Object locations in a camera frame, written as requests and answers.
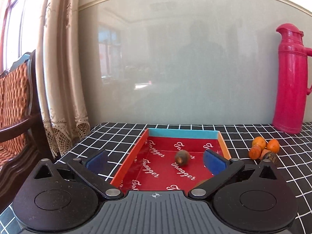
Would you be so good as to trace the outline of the small brown round fruit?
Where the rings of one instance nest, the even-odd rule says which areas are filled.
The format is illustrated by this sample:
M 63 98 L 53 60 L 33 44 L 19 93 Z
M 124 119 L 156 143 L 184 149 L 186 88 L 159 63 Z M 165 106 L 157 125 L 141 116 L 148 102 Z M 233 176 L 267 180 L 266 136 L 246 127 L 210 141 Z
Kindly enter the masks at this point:
M 187 165 L 190 161 L 190 153 L 186 150 L 180 150 L 175 154 L 175 162 L 179 166 Z

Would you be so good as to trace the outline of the brown kiwi fruit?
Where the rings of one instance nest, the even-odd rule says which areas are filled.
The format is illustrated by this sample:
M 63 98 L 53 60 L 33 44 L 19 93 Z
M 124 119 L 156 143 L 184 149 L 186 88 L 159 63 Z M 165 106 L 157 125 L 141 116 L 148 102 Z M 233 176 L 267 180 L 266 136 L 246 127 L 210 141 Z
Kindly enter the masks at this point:
M 196 184 L 196 187 L 201 186 L 202 184 L 204 184 L 204 183 L 207 182 L 207 181 L 208 181 L 208 179 L 205 179 L 205 180 L 202 180 L 202 181 L 198 182 L 198 183 Z

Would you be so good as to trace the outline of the dark passion fruit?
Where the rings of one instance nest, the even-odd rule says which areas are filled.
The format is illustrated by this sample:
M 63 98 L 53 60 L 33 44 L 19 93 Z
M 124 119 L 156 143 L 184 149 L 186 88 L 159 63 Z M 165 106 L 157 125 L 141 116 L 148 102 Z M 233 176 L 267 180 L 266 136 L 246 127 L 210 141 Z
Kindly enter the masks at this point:
M 262 160 L 271 161 L 273 164 L 276 164 L 278 162 L 278 156 L 276 153 L 268 151 L 263 155 Z

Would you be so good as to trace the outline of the small tangerine front left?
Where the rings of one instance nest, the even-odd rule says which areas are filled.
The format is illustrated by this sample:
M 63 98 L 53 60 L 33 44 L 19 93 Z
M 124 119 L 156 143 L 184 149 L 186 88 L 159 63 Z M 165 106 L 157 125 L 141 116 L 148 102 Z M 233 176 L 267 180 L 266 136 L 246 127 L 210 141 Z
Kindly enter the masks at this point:
M 249 158 L 252 160 L 257 160 L 262 154 L 262 148 L 259 145 L 253 145 L 249 150 Z

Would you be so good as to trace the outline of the small tangerine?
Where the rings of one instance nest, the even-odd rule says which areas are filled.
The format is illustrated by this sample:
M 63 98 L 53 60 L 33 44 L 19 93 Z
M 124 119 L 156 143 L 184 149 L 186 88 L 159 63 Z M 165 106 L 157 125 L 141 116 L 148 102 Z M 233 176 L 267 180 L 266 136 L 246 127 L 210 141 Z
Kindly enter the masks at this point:
M 252 141 L 252 147 L 254 147 L 255 145 L 258 145 L 261 148 L 261 150 L 264 150 L 267 146 L 267 142 L 263 137 L 258 136 L 254 138 L 254 140 Z
M 249 150 L 249 158 L 252 160 L 257 160 L 262 154 L 262 148 L 259 145 L 253 145 Z
M 278 152 L 280 150 L 279 141 L 277 139 L 269 140 L 269 142 L 267 143 L 266 149 L 271 151 L 271 152 L 274 152 L 275 154 L 278 154 Z

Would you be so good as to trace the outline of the small orange fruit piece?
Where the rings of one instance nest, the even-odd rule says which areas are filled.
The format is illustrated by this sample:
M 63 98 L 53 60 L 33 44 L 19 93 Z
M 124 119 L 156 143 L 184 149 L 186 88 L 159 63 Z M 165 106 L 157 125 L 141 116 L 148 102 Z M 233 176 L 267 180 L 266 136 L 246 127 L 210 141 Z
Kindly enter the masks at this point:
M 263 160 L 265 154 L 270 153 L 270 152 L 271 152 L 270 150 L 268 150 L 268 149 L 265 148 L 265 149 L 262 151 L 262 153 L 261 153 L 260 160 Z

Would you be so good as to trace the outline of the small tangerine back right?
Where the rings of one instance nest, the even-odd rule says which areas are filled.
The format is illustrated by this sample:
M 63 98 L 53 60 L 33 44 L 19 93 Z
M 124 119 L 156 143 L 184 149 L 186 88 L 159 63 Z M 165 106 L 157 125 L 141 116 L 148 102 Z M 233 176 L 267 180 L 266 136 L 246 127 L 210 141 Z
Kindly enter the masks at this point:
M 275 154 L 278 154 L 278 152 L 280 150 L 279 141 L 277 139 L 269 140 L 269 142 L 267 143 L 266 149 L 271 151 L 271 152 L 274 152 Z

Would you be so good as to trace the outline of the small tangerine back left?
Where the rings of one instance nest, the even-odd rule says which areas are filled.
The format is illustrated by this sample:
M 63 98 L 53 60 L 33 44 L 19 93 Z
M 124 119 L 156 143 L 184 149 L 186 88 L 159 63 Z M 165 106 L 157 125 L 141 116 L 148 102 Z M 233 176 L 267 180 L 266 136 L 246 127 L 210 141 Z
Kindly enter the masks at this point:
M 254 147 L 255 145 L 258 145 L 261 148 L 261 150 L 264 150 L 267 146 L 267 142 L 263 137 L 258 136 L 254 138 L 254 140 L 252 141 L 252 147 Z

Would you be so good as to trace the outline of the wooden sofa orange cushions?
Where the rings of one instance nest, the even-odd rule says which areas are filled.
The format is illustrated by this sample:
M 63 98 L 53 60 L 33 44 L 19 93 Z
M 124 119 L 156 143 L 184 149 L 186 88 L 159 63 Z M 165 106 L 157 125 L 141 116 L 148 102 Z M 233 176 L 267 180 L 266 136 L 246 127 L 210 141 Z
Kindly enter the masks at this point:
M 35 52 L 1 74 L 1 211 L 40 159 L 53 159 L 36 87 Z

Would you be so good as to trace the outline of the black white grid tablecloth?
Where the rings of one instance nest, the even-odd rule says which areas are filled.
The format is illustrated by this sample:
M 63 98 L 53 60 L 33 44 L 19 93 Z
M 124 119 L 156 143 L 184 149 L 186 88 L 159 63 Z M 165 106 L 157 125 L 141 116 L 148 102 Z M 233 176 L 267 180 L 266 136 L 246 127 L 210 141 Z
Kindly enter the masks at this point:
M 103 123 L 56 163 L 67 163 L 74 157 L 87 159 L 100 150 L 108 152 L 108 165 L 99 176 L 111 182 L 135 143 L 148 128 L 217 130 L 221 132 L 231 158 L 258 165 L 262 160 L 249 158 L 254 138 L 261 136 L 268 143 L 277 139 L 280 150 L 275 165 L 291 188 L 298 203 L 298 213 L 289 229 L 233 229 L 223 224 L 208 203 L 193 200 L 188 192 L 129 190 L 120 199 L 109 200 L 95 216 L 69 231 L 31 231 L 23 228 L 13 212 L 13 204 L 3 216 L 14 215 L 2 227 L 9 233 L 311 233 L 311 142 L 299 144 L 273 130 L 271 126 L 238 125 L 155 125 Z

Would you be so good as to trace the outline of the pink thermos jug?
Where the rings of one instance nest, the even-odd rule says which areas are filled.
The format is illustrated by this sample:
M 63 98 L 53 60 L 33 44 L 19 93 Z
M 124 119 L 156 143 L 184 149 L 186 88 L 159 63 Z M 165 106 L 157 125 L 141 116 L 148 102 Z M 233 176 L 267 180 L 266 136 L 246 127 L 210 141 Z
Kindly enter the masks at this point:
M 273 126 L 285 133 L 300 133 L 304 119 L 308 86 L 308 57 L 311 48 L 303 44 L 304 32 L 291 23 L 276 28 L 281 34 L 278 46 L 278 87 Z

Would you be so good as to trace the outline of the red cardboard box tray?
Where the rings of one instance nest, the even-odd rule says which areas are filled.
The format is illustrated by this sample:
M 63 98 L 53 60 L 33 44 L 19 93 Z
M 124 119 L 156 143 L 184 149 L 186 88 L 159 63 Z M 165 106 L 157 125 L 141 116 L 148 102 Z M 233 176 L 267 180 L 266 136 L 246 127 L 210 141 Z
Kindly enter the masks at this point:
M 179 166 L 175 154 L 190 153 L 187 165 Z M 123 193 L 137 191 L 188 192 L 213 173 L 204 164 L 205 150 L 230 159 L 227 145 L 217 130 L 148 128 L 123 161 L 111 185 Z

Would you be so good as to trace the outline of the beige lace curtain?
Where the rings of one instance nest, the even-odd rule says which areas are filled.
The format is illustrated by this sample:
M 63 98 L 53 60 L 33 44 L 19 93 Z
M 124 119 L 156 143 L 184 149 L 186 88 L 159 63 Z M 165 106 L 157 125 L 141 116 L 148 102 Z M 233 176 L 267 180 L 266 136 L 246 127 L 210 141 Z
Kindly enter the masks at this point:
M 36 85 L 54 158 L 90 132 L 78 48 L 79 0 L 44 0 L 35 50 Z

